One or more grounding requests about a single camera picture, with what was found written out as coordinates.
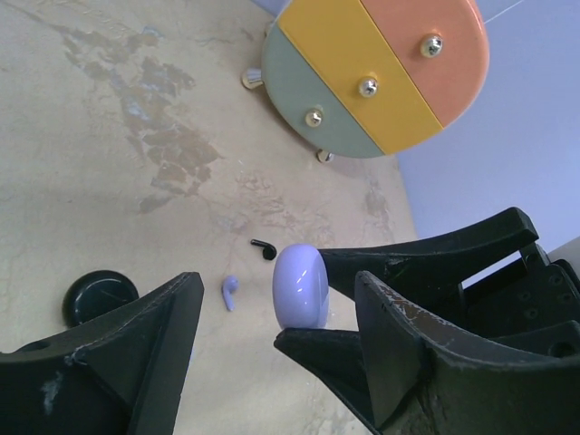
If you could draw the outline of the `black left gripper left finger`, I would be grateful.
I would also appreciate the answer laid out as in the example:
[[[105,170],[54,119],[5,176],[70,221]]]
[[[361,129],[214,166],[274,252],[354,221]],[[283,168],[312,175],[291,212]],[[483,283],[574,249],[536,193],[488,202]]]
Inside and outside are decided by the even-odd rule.
[[[182,273],[86,324],[1,356],[4,434],[170,434],[204,295]]]

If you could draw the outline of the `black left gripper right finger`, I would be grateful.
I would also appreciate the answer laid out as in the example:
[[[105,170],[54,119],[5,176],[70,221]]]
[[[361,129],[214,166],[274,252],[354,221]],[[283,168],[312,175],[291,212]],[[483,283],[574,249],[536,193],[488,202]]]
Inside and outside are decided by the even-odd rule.
[[[354,301],[372,421],[384,434],[576,434],[579,359],[484,339],[373,274]]]

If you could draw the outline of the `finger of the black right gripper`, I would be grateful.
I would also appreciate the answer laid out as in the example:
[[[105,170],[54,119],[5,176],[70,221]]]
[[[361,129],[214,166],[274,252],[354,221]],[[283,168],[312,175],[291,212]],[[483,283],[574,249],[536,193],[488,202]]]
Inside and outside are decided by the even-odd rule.
[[[288,328],[274,347],[318,378],[366,428],[375,427],[357,332]]]

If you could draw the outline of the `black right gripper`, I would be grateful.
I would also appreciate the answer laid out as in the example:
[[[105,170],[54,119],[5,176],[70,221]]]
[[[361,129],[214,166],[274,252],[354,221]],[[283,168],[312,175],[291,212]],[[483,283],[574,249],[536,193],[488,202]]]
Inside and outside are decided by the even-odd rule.
[[[467,278],[522,248],[518,260],[464,290],[466,327],[526,352],[578,355],[579,278],[569,262],[551,261],[532,244],[538,239],[531,218],[520,208],[507,208],[437,237],[319,253],[329,286],[351,299],[362,271],[407,299],[443,299]]]

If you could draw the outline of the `purple earbud charging case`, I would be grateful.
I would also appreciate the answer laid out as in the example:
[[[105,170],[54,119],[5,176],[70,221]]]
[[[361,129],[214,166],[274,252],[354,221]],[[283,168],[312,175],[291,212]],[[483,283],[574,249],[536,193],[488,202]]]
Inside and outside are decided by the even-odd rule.
[[[275,317],[282,329],[325,328],[329,284],[320,252],[307,244],[287,246],[275,261],[272,281]]]

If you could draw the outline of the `purple earbud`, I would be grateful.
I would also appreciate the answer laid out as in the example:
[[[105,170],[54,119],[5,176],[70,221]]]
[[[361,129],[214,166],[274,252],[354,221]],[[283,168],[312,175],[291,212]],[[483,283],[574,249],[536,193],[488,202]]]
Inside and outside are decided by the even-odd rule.
[[[226,309],[232,312],[235,309],[233,294],[237,291],[239,282],[234,275],[228,275],[224,278],[221,286],[221,293]]]

